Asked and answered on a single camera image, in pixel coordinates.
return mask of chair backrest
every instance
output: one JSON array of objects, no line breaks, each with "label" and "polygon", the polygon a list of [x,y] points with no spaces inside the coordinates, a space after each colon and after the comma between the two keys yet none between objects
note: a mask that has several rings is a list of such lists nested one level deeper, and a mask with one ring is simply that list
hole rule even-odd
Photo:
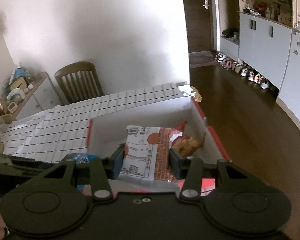
[{"label": "chair backrest", "polygon": [[90,62],[72,63],[54,76],[70,104],[104,95],[95,67]]}]

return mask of brown wooden door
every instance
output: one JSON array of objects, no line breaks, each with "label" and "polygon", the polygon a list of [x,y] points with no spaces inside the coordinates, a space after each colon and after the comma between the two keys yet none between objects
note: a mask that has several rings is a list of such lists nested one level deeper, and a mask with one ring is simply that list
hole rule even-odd
[{"label": "brown wooden door", "polygon": [[183,0],[186,14],[189,52],[211,50],[211,19],[204,0]]}]

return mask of row of shoes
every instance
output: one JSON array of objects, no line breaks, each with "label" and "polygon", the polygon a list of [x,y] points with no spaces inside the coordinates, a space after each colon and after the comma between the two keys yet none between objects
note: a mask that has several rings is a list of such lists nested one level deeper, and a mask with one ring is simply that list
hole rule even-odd
[{"label": "row of shoes", "polygon": [[251,67],[248,66],[247,64],[243,64],[243,66],[242,66],[242,64],[239,64],[236,61],[232,61],[229,57],[227,57],[227,55],[225,55],[223,53],[218,53],[216,55],[215,59],[225,69],[232,69],[236,73],[240,73],[240,75],[242,75],[243,77],[247,76],[247,74],[249,73],[249,76],[248,76],[249,81],[253,81],[253,82],[259,84],[260,87],[263,89],[269,88],[269,86],[270,86],[269,81],[266,80],[266,78],[264,76],[262,76],[260,73],[255,75],[254,72],[251,70]]}]

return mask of white checkered tablecloth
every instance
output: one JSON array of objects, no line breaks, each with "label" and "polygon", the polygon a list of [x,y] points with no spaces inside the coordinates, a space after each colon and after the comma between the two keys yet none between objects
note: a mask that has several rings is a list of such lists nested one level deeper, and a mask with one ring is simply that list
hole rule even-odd
[{"label": "white checkered tablecloth", "polygon": [[176,85],[169,83],[56,106],[12,122],[1,137],[3,153],[58,163],[67,154],[87,153],[89,119],[182,96]]}]

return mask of doormat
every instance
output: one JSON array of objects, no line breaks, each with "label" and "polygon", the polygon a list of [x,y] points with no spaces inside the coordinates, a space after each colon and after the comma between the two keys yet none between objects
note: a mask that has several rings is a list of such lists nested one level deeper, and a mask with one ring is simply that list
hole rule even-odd
[{"label": "doormat", "polygon": [[217,65],[218,62],[214,59],[214,57],[215,54],[213,54],[211,51],[195,52],[189,54],[189,66],[190,68],[196,68]]}]

